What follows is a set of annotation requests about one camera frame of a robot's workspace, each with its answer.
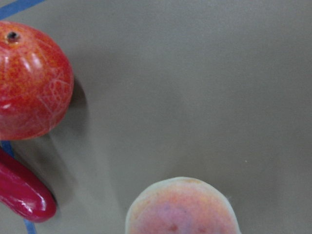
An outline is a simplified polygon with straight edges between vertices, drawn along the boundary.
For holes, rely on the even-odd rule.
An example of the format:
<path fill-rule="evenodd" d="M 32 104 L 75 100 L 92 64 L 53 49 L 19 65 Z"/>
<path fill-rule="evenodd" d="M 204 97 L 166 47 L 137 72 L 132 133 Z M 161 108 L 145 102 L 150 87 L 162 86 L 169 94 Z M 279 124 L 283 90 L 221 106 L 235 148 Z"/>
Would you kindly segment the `peach fruit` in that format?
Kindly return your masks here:
<path fill-rule="evenodd" d="M 175 177 L 147 187 L 130 206 L 127 234 L 239 234 L 228 199 L 199 179 Z"/>

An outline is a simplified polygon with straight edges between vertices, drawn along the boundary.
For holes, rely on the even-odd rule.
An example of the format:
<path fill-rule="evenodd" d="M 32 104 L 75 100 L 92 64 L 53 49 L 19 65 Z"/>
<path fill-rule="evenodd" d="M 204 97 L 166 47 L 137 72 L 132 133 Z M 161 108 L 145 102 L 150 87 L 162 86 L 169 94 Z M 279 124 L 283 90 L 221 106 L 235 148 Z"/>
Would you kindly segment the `red pomegranate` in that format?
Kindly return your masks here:
<path fill-rule="evenodd" d="M 0 22 L 0 138 L 42 136 L 64 118 L 74 88 L 67 56 L 46 33 Z"/>

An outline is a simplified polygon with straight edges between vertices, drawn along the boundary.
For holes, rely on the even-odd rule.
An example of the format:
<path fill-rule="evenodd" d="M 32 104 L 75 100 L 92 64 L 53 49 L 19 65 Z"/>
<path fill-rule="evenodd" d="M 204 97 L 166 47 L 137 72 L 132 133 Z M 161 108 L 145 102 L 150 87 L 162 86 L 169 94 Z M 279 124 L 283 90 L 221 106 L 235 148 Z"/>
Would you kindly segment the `red chili pepper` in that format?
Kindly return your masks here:
<path fill-rule="evenodd" d="M 0 201 L 32 222 L 45 222 L 57 210 L 49 189 L 3 149 L 0 150 Z"/>

